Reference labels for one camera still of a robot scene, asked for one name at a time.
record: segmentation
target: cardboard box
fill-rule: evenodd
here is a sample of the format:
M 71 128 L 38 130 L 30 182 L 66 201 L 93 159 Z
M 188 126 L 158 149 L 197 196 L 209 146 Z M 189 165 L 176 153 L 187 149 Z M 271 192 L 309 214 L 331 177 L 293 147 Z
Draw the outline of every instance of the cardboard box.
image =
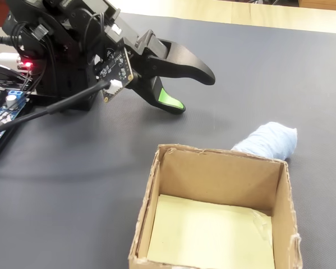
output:
M 302 268 L 301 238 L 297 232 L 286 162 L 234 151 L 160 145 L 128 257 L 130 269 L 195 268 L 146 258 L 160 194 L 248 207 L 270 215 L 275 268 Z

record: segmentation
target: tan floor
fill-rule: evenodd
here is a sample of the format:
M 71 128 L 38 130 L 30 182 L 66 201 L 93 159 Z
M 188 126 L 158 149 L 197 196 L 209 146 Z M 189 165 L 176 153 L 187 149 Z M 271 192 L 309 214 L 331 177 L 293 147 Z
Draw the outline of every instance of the tan floor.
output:
M 336 11 L 218 0 L 110 0 L 123 12 L 336 33 Z

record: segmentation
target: gray table surface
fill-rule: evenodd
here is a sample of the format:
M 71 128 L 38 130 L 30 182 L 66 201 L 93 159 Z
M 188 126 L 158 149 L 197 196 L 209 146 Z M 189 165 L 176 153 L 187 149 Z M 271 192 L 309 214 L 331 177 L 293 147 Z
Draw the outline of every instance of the gray table surface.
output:
M 0 158 L 0 269 L 127 268 L 157 145 L 230 149 L 269 121 L 298 129 L 289 163 L 305 268 L 336 268 L 336 34 L 123 17 L 187 46 L 217 82 L 163 79 L 181 117 L 124 90 L 25 124 Z

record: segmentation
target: yellow paper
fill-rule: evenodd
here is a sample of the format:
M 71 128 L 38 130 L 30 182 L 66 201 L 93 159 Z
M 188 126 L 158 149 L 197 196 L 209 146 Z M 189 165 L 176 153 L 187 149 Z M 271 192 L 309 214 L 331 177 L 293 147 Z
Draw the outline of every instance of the yellow paper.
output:
M 271 217 L 160 195 L 147 258 L 214 269 L 274 269 Z

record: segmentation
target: blue cloth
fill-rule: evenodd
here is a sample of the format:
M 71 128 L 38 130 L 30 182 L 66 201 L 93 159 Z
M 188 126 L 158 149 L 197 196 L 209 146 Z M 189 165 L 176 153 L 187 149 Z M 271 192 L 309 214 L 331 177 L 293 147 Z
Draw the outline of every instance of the blue cloth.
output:
M 277 122 L 260 126 L 232 150 L 257 156 L 285 160 L 293 154 L 297 145 L 297 130 Z

